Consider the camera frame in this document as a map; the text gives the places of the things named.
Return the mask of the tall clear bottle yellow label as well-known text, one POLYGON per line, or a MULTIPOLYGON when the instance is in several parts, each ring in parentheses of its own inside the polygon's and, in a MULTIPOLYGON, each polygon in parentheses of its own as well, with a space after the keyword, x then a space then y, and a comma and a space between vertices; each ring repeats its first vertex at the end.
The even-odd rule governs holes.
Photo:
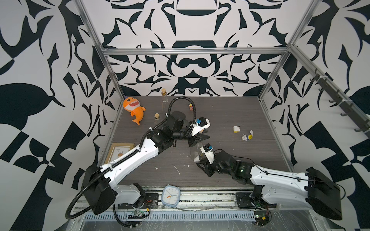
POLYGON ((191 156, 191 159, 194 161, 194 158, 197 157, 198 155, 201 154, 201 147, 206 145, 208 142, 208 139, 203 141, 203 142, 200 142, 200 143, 197 143, 195 146, 193 147, 190 147, 190 156, 191 156))

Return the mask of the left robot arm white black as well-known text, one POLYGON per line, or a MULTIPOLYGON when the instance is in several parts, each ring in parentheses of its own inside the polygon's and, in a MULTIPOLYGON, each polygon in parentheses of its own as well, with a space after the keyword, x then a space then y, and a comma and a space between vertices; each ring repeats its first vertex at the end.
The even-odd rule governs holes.
POLYGON ((141 206, 145 193, 138 184, 124 186, 122 190, 118 190, 117 185, 144 162, 174 146, 176 141, 187 141, 189 147, 194 147, 208 139, 205 131, 210 125, 209 119, 205 117, 188 123, 183 113, 175 111, 167 116, 166 121, 151 129, 138 146, 122 157, 100 167, 89 166, 83 179, 82 190, 90 210, 101 214, 112 205, 141 206))

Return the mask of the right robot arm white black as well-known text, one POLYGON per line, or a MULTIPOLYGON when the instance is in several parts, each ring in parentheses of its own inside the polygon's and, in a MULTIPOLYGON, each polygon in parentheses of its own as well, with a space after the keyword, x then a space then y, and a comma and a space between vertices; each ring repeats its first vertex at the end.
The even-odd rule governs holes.
POLYGON ((268 169, 223 150, 202 152, 194 161, 209 177, 214 173, 226 174, 240 184, 252 185, 250 198, 257 207, 307 207, 325 218, 343 218, 341 189, 319 170, 295 173, 268 169))

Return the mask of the clear glass bottle with cork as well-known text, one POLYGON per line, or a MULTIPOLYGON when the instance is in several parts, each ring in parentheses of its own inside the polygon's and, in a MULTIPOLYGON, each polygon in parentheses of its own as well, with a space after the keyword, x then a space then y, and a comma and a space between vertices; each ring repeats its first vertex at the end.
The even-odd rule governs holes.
POLYGON ((162 88, 161 95, 162 95, 162 113, 165 115, 168 112, 169 105, 168 95, 165 88, 162 88))

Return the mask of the small clear bottle with cork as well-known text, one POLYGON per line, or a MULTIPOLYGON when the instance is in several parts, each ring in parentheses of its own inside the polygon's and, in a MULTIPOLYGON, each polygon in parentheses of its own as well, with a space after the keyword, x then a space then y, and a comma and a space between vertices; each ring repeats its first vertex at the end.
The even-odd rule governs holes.
POLYGON ((159 113, 154 114, 154 126, 157 126, 161 123, 161 116, 159 113))

